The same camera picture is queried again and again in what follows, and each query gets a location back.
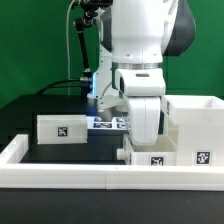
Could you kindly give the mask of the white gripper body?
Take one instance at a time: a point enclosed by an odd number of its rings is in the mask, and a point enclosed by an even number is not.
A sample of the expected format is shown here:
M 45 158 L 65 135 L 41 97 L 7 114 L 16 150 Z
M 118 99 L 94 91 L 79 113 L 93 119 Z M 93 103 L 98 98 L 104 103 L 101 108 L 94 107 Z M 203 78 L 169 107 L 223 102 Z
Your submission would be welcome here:
M 101 97 L 98 100 L 99 116 L 104 121 L 111 121 L 112 109 L 126 112 L 132 143 L 136 146 L 154 145 L 159 130 L 160 97 L 166 88 L 162 69 L 117 69 L 114 78 L 119 96 Z

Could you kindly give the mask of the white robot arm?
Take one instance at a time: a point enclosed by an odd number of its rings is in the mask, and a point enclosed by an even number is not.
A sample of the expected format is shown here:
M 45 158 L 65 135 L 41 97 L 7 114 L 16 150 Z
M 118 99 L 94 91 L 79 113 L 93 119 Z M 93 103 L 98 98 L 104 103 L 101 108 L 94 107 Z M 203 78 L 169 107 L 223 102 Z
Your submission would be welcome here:
M 96 24 L 101 62 L 90 96 L 98 114 L 110 121 L 124 113 L 131 143 L 153 145 L 166 92 L 163 58 L 183 54 L 195 37 L 188 0 L 112 0 Z

